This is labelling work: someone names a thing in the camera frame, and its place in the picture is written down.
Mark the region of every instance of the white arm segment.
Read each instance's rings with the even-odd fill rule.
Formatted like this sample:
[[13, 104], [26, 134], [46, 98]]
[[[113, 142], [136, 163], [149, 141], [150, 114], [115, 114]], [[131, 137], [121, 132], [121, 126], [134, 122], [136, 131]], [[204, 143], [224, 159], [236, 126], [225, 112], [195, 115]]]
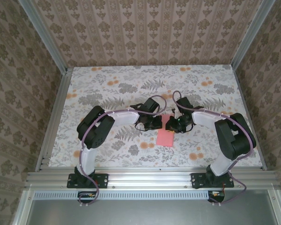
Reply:
[[[109, 114], [115, 122], [113, 126], [121, 126], [121, 125], [130, 125], [136, 123], [137, 119], [139, 118], [139, 114], [136, 112], [117, 112]], [[97, 149], [87, 149], [85, 148], [81, 155], [81, 165], [84, 172], [87, 175], [90, 175], [95, 170], [95, 159], [96, 154], [98, 152]]]
[[226, 158], [224, 154], [220, 152], [219, 156], [210, 165], [210, 169], [215, 174], [215, 176], [219, 177], [228, 171], [228, 168], [234, 161], [235, 160]]
[[213, 129], [215, 131], [215, 125], [214, 123], [223, 120], [223, 117], [215, 116], [212, 114], [209, 114], [207, 112], [193, 112], [192, 113], [192, 120], [197, 125], [203, 125], [205, 127], [208, 127], [210, 129]]
[[[210, 129], [215, 129], [214, 123], [223, 120], [223, 117], [211, 115], [206, 112], [193, 112], [192, 113], [192, 120], [195, 124], [203, 125]], [[216, 176], [221, 176], [227, 172], [228, 168], [232, 165], [235, 160], [230, 160], [224, 156], [222, 152], [220, 152], [219, 156], [216, 160], [210, 165], [210, 169]]]
[[81, 165], [86, 175], [90, 175], [95, 170], [95, 158], [98, 149], [85, 148], [81, 155]]

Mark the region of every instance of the gray leaf pattern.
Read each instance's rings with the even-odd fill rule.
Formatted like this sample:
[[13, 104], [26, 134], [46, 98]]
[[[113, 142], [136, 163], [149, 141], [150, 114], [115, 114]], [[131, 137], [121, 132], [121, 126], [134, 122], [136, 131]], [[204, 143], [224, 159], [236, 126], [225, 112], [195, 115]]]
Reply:
[[[194, 106], [246, 116], [230, 65], [76, 67], [68, 89], [49, 166], [75, 166], [81, 143], [76, 127], [96, 105], [125, 109], [153, 95], [167, 100], [166, 114], [176, 108], [172, 93], [180, 90]], [[162, 108], [164, 102], [154, 98]], [[195, 126], [175, 134], [172, 148], [156, 145], [157, 130], [141, 132], [133, 125], [113, 127], [98, 148], [96, 166], [207, 166], [220, 149], [215, 131]], [[259, 154], [238, 165], [260, 166]]]

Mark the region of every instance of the aluminum frame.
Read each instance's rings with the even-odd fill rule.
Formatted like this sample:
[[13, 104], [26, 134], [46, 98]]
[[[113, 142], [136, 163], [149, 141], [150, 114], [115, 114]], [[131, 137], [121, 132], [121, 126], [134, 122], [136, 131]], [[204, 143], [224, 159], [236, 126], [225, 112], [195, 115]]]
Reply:
[[268, 15], [274, 3], [275, 0], [265, 0], [261, 2], [257, 13], [255, 14], [242, 42], [240, 43], [232, 59], [231, 65], [234, 70], [237, 69], [237, 67], [243, 60], [246, 52], [248, 51], [250, 45], [252, 44], [254, 38], [256, 37], [261, 25], [266, 19], [266, 16]]
[[58, 45], [54, 42], [53, 38], [50, 35], [50, 31], [42, 21], [37, 11], [37, 7], [35, 7], [33, 5], [33, 1], [30, 0], [19, 0], [19, 2], [28, 15], [28, 18], [32, 22], [34, 28], [37, 30], [37, 33], [41, 37], [61, 74], [65, 75], [67, 71], [67, 62], [62, 57]]
[[[59, 191], [68, 192], [69, 190], [93, 190], [93, 189], [68, 189], [67, 179], [70, 173], [74, 172], [74, 167], [49, 167], [50, 156], [54, 145], [59, 121], [62, 114], [63, 105], [66, 99], [67, 90], [70, 85], [73, 68], [69, 68], [66, 75], [62, 77], [61, 85], [57, 94], [57, 98], [53, 107], [50, 123], [45, 135], [44, 143], [41, 148], [41, 154], [36, 166], [36, 172], [30, 172], [27, 176], [24, 191], [20, 200], [18, 211], [15, 216], [14, 225], [24, 225], [27, 223], [33, 196], [36, 191]], [[239, 86], [236, 73], [234, 72], [237, 84]], [[249, 117], [249, 123], [252, 132], [256, 137], [248, 109], [246, 107], [244, 96], [241, 97], [245, 106], [245, 110]], [[236, 179], [243, 181], [248, 189], [268, 190], [271, 197], [271, 204], [279, 225], [281, 225], [281, 191], [278, 188], [278, 182], [275, 178], [274, 171], [267, 171], [262, 154], [259, 152], [262, 161], [262, 167], [234, 167], [232, 173]], [[109, 185], [107, 191], [195, 191], [191, 185], [191, 173], [204, 173], [204, 167], [99, 167], [96, 168], [97, 173], [109, 174]], [[227, 190], [242, 190], [243, 187], [235, 182], [234, 188]], [[202, 188], [204, 190], [219, 190], [219, 188]]]

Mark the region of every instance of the damask wallpaper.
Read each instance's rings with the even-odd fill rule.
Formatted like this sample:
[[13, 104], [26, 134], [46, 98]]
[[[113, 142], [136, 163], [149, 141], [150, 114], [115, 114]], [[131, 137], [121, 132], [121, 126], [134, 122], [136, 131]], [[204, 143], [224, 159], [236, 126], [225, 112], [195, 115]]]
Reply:
[[281, 0], [277, 0], [237, 68], [269, 169], [281, 186]]
[[33, 0], [68, 67], [229, 64], [261, 0]]
[[35, 169], [60, 72], [17, 0], [0, 0], [0, 225]]

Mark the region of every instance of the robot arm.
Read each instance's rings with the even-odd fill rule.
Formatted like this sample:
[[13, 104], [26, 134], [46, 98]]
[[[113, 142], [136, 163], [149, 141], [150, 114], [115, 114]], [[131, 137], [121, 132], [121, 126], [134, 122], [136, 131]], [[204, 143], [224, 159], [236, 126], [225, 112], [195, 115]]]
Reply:
[[[194, 108], [186, 97], [180, 98], [177, 103], [186, 108]], [[166, 124], [167, 130], [174, 131], [175, 133], [185, 133], [186, 127], [189, 125], [203, 125], [216, 131], [221, 148], [217, 159], [207, 167], [206, 174], [199, 174], [195, 179], [192, 179], [192, 186], [194, 188], [222, 187], [223, 183], [230, 180], [228, 171], [234, 166], [235, 161], [249, 153], [250, 143], [248, 138], [238, 126], [224, 117], [205, 112], [185, 110], [179, 106], [178, 110], [182, 115], [176, 119], [171, 116]], [[230, 118], [241, 125], [248, 133], [255, 148], [256, 140], [244, 117], [239, 113], [235, 113]]]
[[[144, 104], [137, 104], [130, 106], [131, 109], [135, 109], [141, 112], [153, 113], [156, 109], [159, 110], [159, 104], [152, 98], [149, 98]], [[105, 113], [105, 110], [100, 106], [95, 106], [88, 115], [82, 120], [77, 127], [78, 138], [82, 140], [85, 132], [89, 126], [97, 119], [100, 115]], [[99, 147], [106, 139], [108, 133], [113, 126], [139, 124], [144, 125], [145, 131], [155, 130], [162, 128], [161, 116], [152, 116], [144, 113], [137, 112], [117, 112], [111, 113], [104, 116], [100, 123], [92, 127], [85, 138], [85, 145], [87, 149], [84, 149], [81, 155], [81, 166], [87, 175], [91, 175], [95, 172], [95, 158], [97, 154], [97, 147]], [[76, 167], [75, 173], [81, 175], [80, 166]]]

